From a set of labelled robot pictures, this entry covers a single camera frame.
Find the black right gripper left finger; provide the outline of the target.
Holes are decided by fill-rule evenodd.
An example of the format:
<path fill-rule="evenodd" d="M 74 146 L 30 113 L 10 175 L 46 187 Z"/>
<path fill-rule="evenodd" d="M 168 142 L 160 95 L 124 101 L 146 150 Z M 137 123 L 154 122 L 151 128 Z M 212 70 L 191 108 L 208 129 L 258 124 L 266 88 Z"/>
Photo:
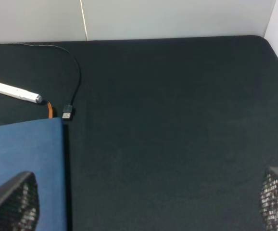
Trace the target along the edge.
<path fill-rule="evenodd" d="M 0 186 L 0 231 L 34 231 L 40 203 L 35 174 L 23 171 Z"/>

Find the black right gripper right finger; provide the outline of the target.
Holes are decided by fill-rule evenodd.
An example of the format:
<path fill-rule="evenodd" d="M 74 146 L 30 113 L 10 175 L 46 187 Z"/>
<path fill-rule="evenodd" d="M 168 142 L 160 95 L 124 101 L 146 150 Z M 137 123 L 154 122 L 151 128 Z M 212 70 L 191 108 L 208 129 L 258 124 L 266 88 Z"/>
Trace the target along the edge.
<path fill-rule="evenodd" d="M 266 169 L 259 202 L 265 229 L 278 231 L 278 167 Z"/>

